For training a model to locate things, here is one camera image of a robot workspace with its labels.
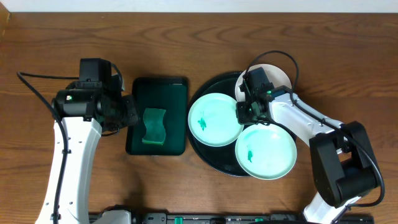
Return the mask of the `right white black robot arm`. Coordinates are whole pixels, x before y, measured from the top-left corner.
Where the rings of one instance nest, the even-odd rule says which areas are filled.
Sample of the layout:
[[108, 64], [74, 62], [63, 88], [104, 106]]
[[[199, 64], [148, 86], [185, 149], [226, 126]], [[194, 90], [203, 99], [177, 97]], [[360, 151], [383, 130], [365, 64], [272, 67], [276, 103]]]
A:
[[293, 168], [297, 150], [293, 136], [310, 148], [317, 194], [303, 211], [308, 222], [336, 223], [348, 209], [376, 187], [383, 187], [364, 126], [331, 119], [295, 93], [268, 92], [259, 102], [267, 116], [255, 118], [248, 97], [237, 95], [239, 120], [249, 124], [238, 137], [235, 154], [249, 175], [274, 180]]

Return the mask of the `pale green plate front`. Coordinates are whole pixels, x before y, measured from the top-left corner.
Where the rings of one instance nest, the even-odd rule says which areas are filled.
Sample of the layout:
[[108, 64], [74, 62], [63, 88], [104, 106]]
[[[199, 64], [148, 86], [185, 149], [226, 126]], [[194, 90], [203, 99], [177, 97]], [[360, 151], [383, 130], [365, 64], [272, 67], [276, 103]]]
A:
[[283, 128], [254, 124], [237, 138], [235, 155], [238, 164], [250, 176], [275, 180], [287, 175], [297, 159], [293, 137]]

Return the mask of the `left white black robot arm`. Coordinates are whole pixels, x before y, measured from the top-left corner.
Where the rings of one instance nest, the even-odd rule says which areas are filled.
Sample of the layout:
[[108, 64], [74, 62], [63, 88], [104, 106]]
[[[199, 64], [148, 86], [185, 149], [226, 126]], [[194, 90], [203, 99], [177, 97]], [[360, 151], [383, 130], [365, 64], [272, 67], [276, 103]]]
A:
[[60, 90], [55, 113], [54, 154], [37, 223], [89, 223], [88, 197], [93, 160], [101, 137], [137, 123], [132, 95], [123, 88]]

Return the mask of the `pale green plate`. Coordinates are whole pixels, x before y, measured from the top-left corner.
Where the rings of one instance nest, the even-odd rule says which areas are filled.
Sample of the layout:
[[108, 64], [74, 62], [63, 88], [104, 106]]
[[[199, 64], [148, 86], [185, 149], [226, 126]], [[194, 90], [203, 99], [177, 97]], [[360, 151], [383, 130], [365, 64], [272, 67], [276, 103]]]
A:
[[237, 138], [235, 155], [238, 164], [250, 176], [275, 180], [287, 175], [297, 159], [293, 137], [283, 128], [254, 124]]
[[200, 143], [221, 147], [235, 141], [244, 129], [236, 116], [237, 101], [222, 93], [199, 97], [188, 112], [188, 127]]

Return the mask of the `green scrubbing sponge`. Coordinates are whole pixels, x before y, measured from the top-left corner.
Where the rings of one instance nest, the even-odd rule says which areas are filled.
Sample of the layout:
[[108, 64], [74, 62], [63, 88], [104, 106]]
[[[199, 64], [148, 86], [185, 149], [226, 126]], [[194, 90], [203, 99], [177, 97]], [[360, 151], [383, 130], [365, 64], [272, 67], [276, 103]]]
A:
[[143, 122], [146, 133], [142, 138], [144, 144], [163, 145], [166, 138], [164, 127], [164, 115], [166, 110], [157, 108], [146, 108]]

